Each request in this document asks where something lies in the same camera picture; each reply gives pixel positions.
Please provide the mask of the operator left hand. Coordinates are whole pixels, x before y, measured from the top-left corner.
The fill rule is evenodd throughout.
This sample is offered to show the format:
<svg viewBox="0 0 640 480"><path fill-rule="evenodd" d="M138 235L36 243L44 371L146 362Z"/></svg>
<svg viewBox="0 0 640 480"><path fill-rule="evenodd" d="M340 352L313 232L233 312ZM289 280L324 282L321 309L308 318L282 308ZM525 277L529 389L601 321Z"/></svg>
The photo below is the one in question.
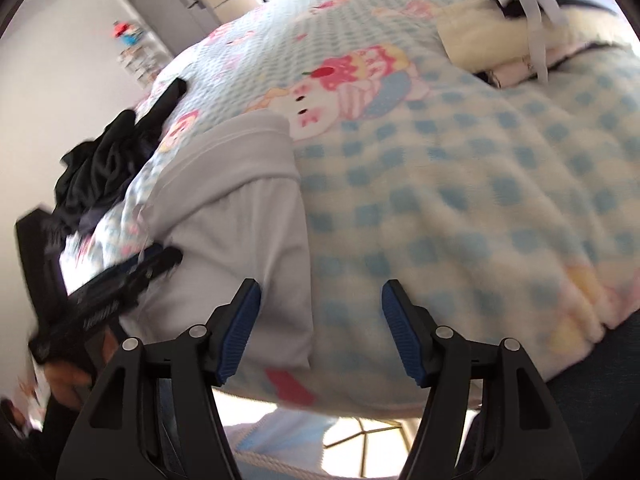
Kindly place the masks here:
<svg viewBox="0 0 640 480"><path fill-rule="evenodd" d="M119 348L119 343L113 332L107 328L100 338L100 364L104 367ZM76 365L65 361L52 361L43 367L44 377L50 387L52 396L66 408L80 411L84 401L79 391L92 385L91 376Z"/></svg>

